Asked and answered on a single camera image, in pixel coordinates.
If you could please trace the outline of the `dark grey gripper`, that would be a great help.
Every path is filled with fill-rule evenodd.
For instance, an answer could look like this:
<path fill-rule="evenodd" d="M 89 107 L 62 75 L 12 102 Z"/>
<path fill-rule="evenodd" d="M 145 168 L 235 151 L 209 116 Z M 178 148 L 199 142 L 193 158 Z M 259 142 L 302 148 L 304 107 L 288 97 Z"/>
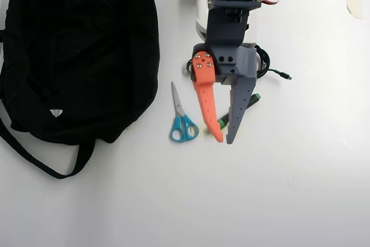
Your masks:
<path fill-rule="evenodd" d="M 232 144 L 251 95 L 256 86 L 257 51 L 254 45 L 207 45 L 200 43 L 193 48 L 191 68 L 203 120 L 217 142 L 223 142 L 217 121 L 213 85 L 215 82 L 231 85 L 227 143 Z"/>

